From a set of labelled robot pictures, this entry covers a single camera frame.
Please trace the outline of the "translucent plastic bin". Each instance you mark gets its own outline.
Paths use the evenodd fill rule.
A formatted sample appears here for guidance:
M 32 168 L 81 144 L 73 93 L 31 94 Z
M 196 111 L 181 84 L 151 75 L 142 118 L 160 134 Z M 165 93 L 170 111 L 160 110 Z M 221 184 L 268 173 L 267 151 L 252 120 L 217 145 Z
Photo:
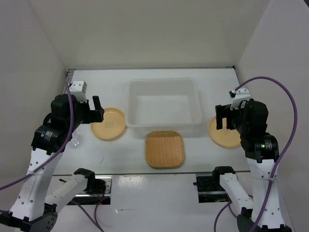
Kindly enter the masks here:
M 127 84 L 126 126 L 138 136 L 152 131 L 195 135 L 204 118 L 192 78 L 133 79 Z

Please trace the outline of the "clear plastic cup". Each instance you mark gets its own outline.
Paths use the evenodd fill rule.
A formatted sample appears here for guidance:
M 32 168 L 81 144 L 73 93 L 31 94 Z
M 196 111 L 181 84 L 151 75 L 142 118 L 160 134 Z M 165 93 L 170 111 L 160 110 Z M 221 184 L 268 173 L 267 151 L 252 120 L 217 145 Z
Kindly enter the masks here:
M 72 138 L 71 140 L 68 142 L 68 145 L 72 148 L 77 148 L 82 141 L 82 137 L 79 133 L 77 133 L 77 131 L 74 131 L 72 133 Z

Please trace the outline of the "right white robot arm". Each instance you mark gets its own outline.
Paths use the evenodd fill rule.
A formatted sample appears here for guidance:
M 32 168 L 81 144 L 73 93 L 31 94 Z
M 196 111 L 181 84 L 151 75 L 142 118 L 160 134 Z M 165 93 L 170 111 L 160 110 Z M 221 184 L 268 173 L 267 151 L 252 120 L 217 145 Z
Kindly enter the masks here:
M 279 159 L 277 139 L 266 132 L 268 109 L 264 103 L 250 99 L 237 107 L 217 105 L 216 128 L 226 127 L 240 134 L 252 175 L 253 196 L 250 197 L 239 183 L 230 166 L 215 167 L 212 186 L 224 189 L 237 211 L 240 232 L 290 232 L 281 214 L 276 161 Z

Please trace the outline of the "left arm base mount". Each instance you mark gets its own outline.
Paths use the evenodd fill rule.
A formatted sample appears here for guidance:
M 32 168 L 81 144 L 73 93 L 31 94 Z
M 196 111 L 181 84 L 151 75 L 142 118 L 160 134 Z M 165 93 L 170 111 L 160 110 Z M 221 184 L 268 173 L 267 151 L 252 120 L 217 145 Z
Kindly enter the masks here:
M 86 190 L 82 190 L 68 203 L 76 202 L 80 205 L 109 205 L 111 202 L 112 176 L 96 175 L 95 183 Z

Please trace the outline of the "tan round plate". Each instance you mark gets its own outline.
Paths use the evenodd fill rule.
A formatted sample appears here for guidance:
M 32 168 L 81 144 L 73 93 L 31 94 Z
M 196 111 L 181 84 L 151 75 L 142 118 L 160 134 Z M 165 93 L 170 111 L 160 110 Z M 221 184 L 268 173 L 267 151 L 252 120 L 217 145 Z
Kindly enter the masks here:
M 125 114 L 112 107 L 104 109 L 102 122 L 91 124 L 92 133 L 102 140 L 115 139 L 123 133 L 125 128 Z
M 226 119 L 223 119 L 223 128 L 218 130 L 216 128 L 216 117 L 213 117 L 209 122 L 208 132 L 211 139 L 218 145 L 234 148 L 240 146 L 240 134 L 236 130 L 229 130 L 226 128 Z

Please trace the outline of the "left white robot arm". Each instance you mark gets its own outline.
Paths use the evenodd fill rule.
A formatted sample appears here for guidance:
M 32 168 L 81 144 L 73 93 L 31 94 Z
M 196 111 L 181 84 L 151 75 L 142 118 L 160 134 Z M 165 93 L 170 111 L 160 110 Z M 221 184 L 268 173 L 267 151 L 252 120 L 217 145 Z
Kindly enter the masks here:
M 93 96 L 95 108 L 77 94 L 61 94 L 51 102 L 43 124 L 34 133 L 31 159 L 18 197 L 8 211 L 0 214 L 0 222 L 23 232 L 49 232 L 60 211 L 80 192 L 104 195 L 105 181 L 84 168 L 77 169 L 63 186 L 48 195 L 47 191 L 72 133 L 81 124 L 102 122 L 104 109 L 98 96 Z

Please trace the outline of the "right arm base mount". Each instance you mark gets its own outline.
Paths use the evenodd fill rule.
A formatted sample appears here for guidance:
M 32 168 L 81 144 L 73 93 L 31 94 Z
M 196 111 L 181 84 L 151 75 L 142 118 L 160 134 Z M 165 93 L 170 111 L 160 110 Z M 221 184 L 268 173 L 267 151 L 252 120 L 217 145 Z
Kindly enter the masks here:
M 222 203 L 229 200 L 227 192 L 217 185 L 211 173 L 196 174 L 193 185 L 197 188 L 199 203 Z

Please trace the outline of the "square woven bamboo tray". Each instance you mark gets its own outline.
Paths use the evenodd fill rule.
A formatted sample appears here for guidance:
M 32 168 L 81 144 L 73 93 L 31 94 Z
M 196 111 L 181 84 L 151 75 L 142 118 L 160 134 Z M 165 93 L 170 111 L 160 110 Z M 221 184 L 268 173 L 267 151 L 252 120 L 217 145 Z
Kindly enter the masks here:
M 172 130 L 153 131 L 145 137 L 145 160 L 154 169 L 179 168 L 185 152 L 182 136 Z

